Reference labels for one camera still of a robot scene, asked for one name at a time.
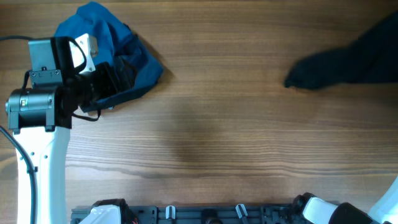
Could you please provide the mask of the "black polo shirt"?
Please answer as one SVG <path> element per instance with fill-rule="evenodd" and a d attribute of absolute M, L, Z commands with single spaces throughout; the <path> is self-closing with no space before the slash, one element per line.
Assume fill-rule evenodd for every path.
<path fill-rule="evenodd" d="M 396 82 L 397 12 L 393 12 L 346 47 L 299 60 L 284 86 L 319 90 L 340 83 Z"/>

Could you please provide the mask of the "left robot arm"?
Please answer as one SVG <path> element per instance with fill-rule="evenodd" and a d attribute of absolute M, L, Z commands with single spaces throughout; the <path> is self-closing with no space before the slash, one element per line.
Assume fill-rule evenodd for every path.
<path fill-rule="evenodd" d="M 29 39 L 32 68 L 6 101 L 4 135 L 18 155 L 19 223 L 65 223 L 65 161 L 76 110 L 117 94 L 116 74 L 94 64 L 92 35 Z"/>

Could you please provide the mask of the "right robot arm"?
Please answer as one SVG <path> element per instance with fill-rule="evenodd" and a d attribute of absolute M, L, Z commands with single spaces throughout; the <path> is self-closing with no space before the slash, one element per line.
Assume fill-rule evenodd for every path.
<path fill-rule="evenodd" d="M 307 192 L 295 198 L 291 214 L 313 224 L 397 224 L 397 180 L 367 213 L 348 202 L 335 205 Z"/>

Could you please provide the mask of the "dark teal garment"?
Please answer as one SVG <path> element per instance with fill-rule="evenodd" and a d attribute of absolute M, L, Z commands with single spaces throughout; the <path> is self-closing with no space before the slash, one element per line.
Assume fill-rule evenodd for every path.
<path fill-rule="evenodd" d="M 115 52 L 110 61 L 95 65 L 99 97 L 81 106 L 85 113 L 111 108 L 142 97 L 156 86 L 164 72 L 161 64 L 134 33 L 115 44 L 113 49 Z"/>

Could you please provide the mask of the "bright blue shirt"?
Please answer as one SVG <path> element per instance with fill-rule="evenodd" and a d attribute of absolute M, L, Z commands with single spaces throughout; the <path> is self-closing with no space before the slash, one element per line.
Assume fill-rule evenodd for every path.
<path fill-rule="evenodd" d="M 83 34 L 96 38 L 98 55 L 94 64 L 114 64 L 114 57 L 131 55 L 134 52 L 136 36 L 109 10 L 97 2 L 90 2 L 77 9 L 75 15 L 62 22 L 54 36 L 69 36 L 74 39 Z"/>

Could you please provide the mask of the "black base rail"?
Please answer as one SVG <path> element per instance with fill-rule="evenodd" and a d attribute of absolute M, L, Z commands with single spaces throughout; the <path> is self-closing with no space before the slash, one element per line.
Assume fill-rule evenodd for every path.
<path fill-rule="evenodd" d="M 306 223 L 298 215 L 290 212 L 289 204 L 266 204 L 263 206 L 245 206 L 247 215 L 239 217 L 235 206 L 219 207 L 176 207 L 175 218 L 166 217 L 165 207 L 130 206 L 136 216 L 136 223 L 156 224 L 272 224 L 272 223 Z"/>

